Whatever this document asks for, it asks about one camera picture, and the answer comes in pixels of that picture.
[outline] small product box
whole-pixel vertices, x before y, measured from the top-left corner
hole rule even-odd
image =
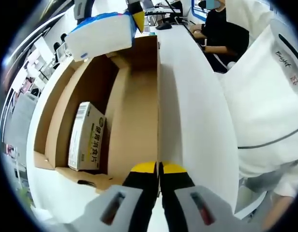
[[[80,104],[73,125],[68,166],[76,171],[100,169],[105,116],[90,102]]]

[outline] white tissue box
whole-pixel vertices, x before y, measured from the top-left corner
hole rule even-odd
[[[80,104],[73,125],[68,166],[79,170],[98,170],[105,116],[90,102]]]
[[[122,14],[93,21],[69,33],[65,41],[75,61],[129,48],[130,17]]]

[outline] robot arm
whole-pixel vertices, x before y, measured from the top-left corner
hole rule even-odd
[[[77,24],[80,24],[86,18],[91,17],[94,0],[74,0],[74,17]],[[142,32],[144,30],[145,13],[140,5],[140,0],[126,0],[128,11],[133,16],[133,19]]]

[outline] yellow object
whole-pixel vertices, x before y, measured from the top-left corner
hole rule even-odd
[[[139,163],[131,169],[136,173],[154,173],[155,162]]]
[[[141,33],[143,33],[145,28],[145,12],[141,11],[133,14],[133,19]]]
[[[163,162],[163,170],[164,174],[171,173],[186,173],[187,171],[177,164]]]

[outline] computer mouse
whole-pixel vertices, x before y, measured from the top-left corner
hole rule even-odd
[[[171,28],[172,28],[172,25],[170,25],[169,23],[162,23],[161,25],[158,25],[156,27],[157,30],[166,30]]]

